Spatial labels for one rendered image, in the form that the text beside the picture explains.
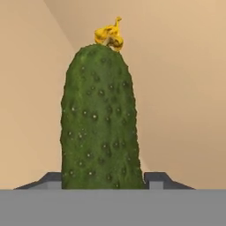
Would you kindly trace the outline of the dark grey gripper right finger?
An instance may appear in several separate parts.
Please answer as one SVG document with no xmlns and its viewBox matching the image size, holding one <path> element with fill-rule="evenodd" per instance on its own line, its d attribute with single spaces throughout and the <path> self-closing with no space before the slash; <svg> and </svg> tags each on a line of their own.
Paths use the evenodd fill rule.
<svg viewBox="0 0 226 226">
<path fill-rule="evenodd" d="M 144 180 L 149 190 L 192 190 L 188 185 L 173 181 L 165 172 L 145 172 Z"/>
</svg>

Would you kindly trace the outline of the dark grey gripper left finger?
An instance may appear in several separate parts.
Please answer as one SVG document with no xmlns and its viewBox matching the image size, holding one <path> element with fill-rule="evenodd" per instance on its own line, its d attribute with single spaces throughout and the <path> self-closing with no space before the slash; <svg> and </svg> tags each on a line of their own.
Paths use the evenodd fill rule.
<svg viewBox="0 0 226 226">
<path fill-rule="evenodd" d="M 38 181 L 17 187 L 17 190 L 58 190 L 62 188 L 60 172 L 48 172 Z"/>
</svg>

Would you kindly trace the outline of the green cucumber with yellow flower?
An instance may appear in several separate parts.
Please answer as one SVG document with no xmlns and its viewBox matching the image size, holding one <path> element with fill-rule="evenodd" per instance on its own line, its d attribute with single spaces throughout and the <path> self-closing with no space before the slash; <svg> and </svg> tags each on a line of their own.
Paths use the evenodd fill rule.
<svg viewBox="0 0 226 226">
<path fill-rule="evenodd" d="M 61 101 L 62 187 L 143 189 L 132 75 L 119 21 L 94 31 L 66 72 Z"/>
</svg>

